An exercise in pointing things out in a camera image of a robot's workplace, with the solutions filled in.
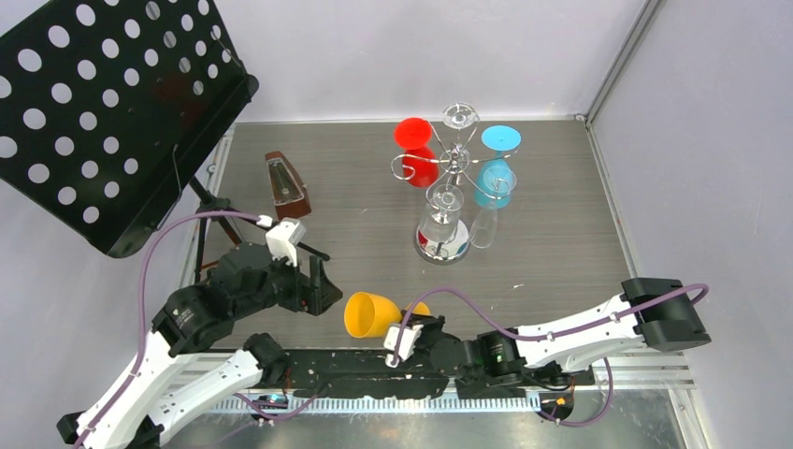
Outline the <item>black perforated music stand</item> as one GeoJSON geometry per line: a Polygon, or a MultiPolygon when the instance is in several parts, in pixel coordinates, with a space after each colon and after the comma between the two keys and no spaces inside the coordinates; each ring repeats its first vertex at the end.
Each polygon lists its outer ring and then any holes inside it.
{"type": "Polygon", "coordinates": [[[49,1],[1,38],[1,182],[124,259],[258,88],[212,1],[49,1]]]}

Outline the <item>clear wine glass right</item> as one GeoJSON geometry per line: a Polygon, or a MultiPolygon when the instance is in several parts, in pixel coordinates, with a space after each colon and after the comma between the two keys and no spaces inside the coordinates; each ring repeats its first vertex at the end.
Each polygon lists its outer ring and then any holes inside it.
{"type": "Polygon", "coordinates": [[[471,244],[479,249],[490,247],[496,238],[499,210],[511,201],[516,176],[505,165],[484,167],[477,179],[474,194],[480,210],[473,222],[471,244]]]}

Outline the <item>brown wooden metronome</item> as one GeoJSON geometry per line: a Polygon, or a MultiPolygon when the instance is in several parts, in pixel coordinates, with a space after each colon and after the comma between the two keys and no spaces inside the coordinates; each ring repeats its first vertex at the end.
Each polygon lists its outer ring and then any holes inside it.
{"type": "Polygon", "coordinates": [[[268,152],[265,158],[278,219],[300,219],[309,215],[308,190],[295,167],[282,152],[268,152]]]}

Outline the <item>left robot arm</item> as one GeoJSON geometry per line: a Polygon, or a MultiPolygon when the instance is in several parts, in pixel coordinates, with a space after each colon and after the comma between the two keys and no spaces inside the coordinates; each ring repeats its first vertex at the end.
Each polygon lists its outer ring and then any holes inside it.
{"type": "Polygon", "coordinates": [[[281,250],[239,245],[206,280],[168,297],[128,371],[88,410],[64,415],[58,432],[65,443],[83,448],[159,448],[215,402],[257,384],[284,383],[287,354],[260,333],[219,368],[168,392],[173,379],[229,336],[237,321],[275,306],[319,316],[341,297],[322,258],[311,256],[304,274],[281,250]]]}

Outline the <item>blue wine glass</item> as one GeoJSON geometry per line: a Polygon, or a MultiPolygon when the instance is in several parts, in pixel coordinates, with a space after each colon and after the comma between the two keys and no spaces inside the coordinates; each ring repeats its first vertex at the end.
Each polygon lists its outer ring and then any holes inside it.
{"type": "Polygon", "coordinates": [[[497,158],[484,162],[481,166],[474,191],[474,200],[478,206],[484,208],[495,201],[495,207],[502,209],[510,203],[516,176],[506,158],[510,152],[519,148],[521,140],[521,134],[507,125],[489,126],[482,132],[482,144],[494,151],[497,158]]]}

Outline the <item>chrome wine glass rack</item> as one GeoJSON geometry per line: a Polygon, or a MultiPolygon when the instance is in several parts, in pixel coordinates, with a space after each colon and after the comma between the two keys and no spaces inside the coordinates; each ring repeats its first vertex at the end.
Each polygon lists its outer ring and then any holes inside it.
{"type": "Polygon", "coordinates": [[[437,157],[429,149],[431,138],[440,140],[434,125],[422,118],[410,117],[396,125],[393,139],[402,153],[389,164],[394,178],[412,184],[430,172],[435,180],[425,187],[425,208],[416,226],[412,242],[415,251],[427,262],[449,266],[461,261],[469,252],[470,232],[461,218],[465,195],[460,180],[476,182],[468,168],[485,164],[470,156],[466,146],[455,143],[437,157]]]}

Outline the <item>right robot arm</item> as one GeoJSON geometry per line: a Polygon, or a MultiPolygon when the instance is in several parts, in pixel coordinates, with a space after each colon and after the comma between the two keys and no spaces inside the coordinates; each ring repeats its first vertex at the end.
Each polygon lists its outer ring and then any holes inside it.
{"type": "Polygon", "coordinates": [[[416,312],[415,301],[387,331],[385,363],[397,368],[424,355],[460,397],[507,398],[527,386],[564,391],[594,362],[629,350],[681,352],[711,342],[695,308],[706,284],[632,278],[621,286],[589,310],[544,324],[504,327],[487,318],[492,331],[473,340],[443,332],[442,320],[416,312]]]}

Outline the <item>clear wine glass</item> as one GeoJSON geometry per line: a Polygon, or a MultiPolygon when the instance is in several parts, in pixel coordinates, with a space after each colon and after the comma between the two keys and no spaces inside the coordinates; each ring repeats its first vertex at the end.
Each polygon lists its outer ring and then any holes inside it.
{"type": "Polygon", "coordinates": [[[477,179],[474,194],[480,210],[473,222],[471,244],[479,249],[490,247],[496,238],[499,210],[511,201],[516,176],[505,165],[484,167],[477,179]]]}
{"type": "Polygon", "coordinates": [[[430,190],[430,197],[418,225],[426,240],[446,243],[453,239],[460,221],[464,195],[455,185],[443,184],[430,190]]]}
{"type": "Polygon", "coordinates": [[[455,102],[442,112],[442,122],[457,133],[456,145],[465,149],[476,134],[480,116],[476,109],[464,102],[455,102]]]}

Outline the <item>clear wine glass back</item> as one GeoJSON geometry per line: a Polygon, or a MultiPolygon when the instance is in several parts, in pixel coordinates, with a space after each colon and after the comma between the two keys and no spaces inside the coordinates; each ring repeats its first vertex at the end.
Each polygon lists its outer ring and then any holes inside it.
{"type": "Polygon", "coordinates": [[[465,149],[476,134],[480,116],[476,109],[464,102],[455,102],[442,112],[442,122],[457,133],[456,145],[465,149]]]}

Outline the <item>clear wine glass front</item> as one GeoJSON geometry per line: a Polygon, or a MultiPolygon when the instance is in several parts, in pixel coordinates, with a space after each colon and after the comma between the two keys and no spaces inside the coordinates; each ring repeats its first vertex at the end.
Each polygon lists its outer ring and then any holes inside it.
{"type": "Polygon", "coordinates": [[[443,184],[430,190],[430,197],[418,225],[426,240],[446,243],[453,239],[460,221],[464,195],[455,185],[443,184]]]}

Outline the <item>yellow wine glass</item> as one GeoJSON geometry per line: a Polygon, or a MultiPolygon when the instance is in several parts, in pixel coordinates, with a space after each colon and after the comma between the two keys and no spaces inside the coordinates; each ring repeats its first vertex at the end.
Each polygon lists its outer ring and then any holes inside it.
{"type": "Polygon", "coordinates": [[[386,335],[391,325],[402,321],[403,312],[387,297],[356,292],[346,302],[343,322],[355,339],[379,338],[386,335]]]}

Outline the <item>red wine glass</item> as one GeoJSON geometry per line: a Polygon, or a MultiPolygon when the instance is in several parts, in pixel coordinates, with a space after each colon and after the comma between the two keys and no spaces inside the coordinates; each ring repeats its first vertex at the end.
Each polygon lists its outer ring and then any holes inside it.
{"type": "Polygon", "coordinates": [[[428,147],[431,137],[430,123],[418,117],[404,119],[394,130],[394,141],[406,154],[400,162],[402,177],[414,187],[429,187],[439,176],[437,164],[429,162],[435,158],[428,147]]]}

